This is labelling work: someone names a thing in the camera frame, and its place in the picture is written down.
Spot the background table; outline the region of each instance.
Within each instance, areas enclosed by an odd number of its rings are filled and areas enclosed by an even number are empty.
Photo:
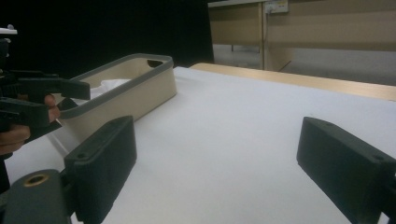
[[[193,68],[135,123],[138,159],[105,223],[348,223],[297,164],[303,117],[396,158],[396,103]],[[11,181],[63,168],[45,136],[7,160]]]

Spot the white cloth in bin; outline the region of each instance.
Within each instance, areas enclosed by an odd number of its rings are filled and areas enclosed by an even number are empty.
[[[107,91],[111,91],[129,80],[131,79],[103,80],[99,87],[91,89],[91,99],[94,99]],[[73,99],[73,100],[77,105],[83,105],[87,102],[86,100],[79,100],[79,99]]]

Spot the storage bin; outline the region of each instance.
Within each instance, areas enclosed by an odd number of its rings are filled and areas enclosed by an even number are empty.
[[[109,120],[128,115],[137,120],[177,93],[173,60],[167,56],[133,54],[73,79],[88,82],[91,88],[102,80],[131,80],[83,105],[61,110],[63,127],[50,138],[66,153]]]

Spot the power outlet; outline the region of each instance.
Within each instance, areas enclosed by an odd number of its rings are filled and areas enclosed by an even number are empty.
[[[265,13],[279,13],[288,12],[289,3],[288,0],[275,0],[265,2]]]

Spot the gray floor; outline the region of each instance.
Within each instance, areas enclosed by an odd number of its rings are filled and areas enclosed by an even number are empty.
[[[214,45],[215,63],[260,68],[258,47]],[[396,86],[396,52],[297,49],[281,72]]]

